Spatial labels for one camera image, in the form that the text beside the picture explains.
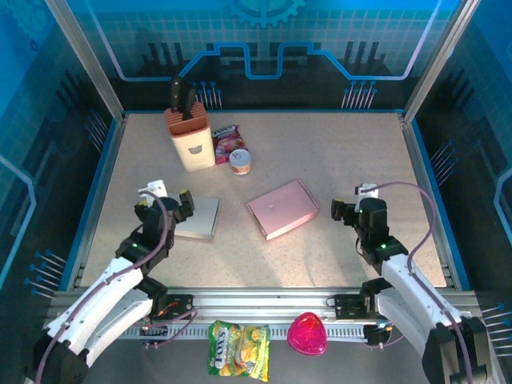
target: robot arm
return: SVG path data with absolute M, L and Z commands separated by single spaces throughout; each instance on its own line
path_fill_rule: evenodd
M 135 206 L 135 213 L 142 224 L 121 243 L 101 277 L 42 331 L 34 346 L 31 364 L 27 367 L 28 378 L 36 378 L 42 356 L 54 343 L 48 359 L 43 360 L 41 383 L 83 382 L 89 367 L 108 345 L 140 319 L 152 322 L 165 309 L 167 289 L 148 277 L 148 273 L 169 256 L 176 223 L 192 216 L 194 202 L 188 190 L 180 193 L 181 205 L 168 198 L 162 181 L 150 183 L 148 188 L 139 192 L 146 190 L 159 197 L 166 209 L 167 233 L 163 227 L 164 212 L 153 198 Z M 164 236 L 164 246 L 141 264 L 141 260 L 158 248 Z M 137 263 L 141 265 L 128 270 Z M 76 309 L 79 311 L 70 319 Z
M 333 200 L 331 206 L 332 219 L 354 228 L 362 256 L 381 276 L 362 285 L 366 311 L 396 325 L 422 356 L 432 384 L 468 382 L 455 322 L 468 351 L 473 383 L 485 383 L 492 375 L 486 328 L 478 318 L 464 317 L 449 304 L 410 259 L 403 244 L 389 235 L 387 206 L 375 187 L 363 184 L 356 188 L 357 204 Z

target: snack bag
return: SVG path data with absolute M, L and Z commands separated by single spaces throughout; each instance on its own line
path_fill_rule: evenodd
M 238 126 L 227 126 L 211 133 L 214 141 L 215 164 L 223 164 L 230 160 L 234 150 L 247 150 L 246 143 L 238 132 Z
M 216 321 L 208 329 L 208 372 L 269 381 L 268 326 L 239 326 Z

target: knife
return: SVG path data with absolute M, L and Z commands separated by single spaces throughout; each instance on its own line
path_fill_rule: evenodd
M 185 96 L 185 101 L 183 102 L 183 120 L 190 120 L 194 116 L 192 116 L 192 107 L 195 103 L 195 94 L 198 90 L 192 86 L 189 88 L 188 92 Z
M 170 110 L 172 112 L 179 111 L 179 89 L 182 84 L 182 78 L 175 76 L 170 84 Z

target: book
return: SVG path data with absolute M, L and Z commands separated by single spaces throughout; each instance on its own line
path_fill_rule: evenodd
M 318 204 L 300 180 L 294 180 L 247 203 L 266 240 L 301 226 L 318 213 Z
M 179 202 L 179 194 L 168 194 L 168 196 Z M 195 205 L 194 215 L 176 225 L 174 236 L 211 240 L 214 238 L 221 201 L 218 198 L 201 196 L 192 196 L 192 198 Z

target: knife block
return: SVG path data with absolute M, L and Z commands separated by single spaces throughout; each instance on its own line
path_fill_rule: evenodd
M 193 117 L 183 120 L 182 113 L 168 109 L 164 118 L 183 166 L 193 172 L 214 165 L 215 152 L 210 121 L 202 103 L 195 102 L 190 113 Z

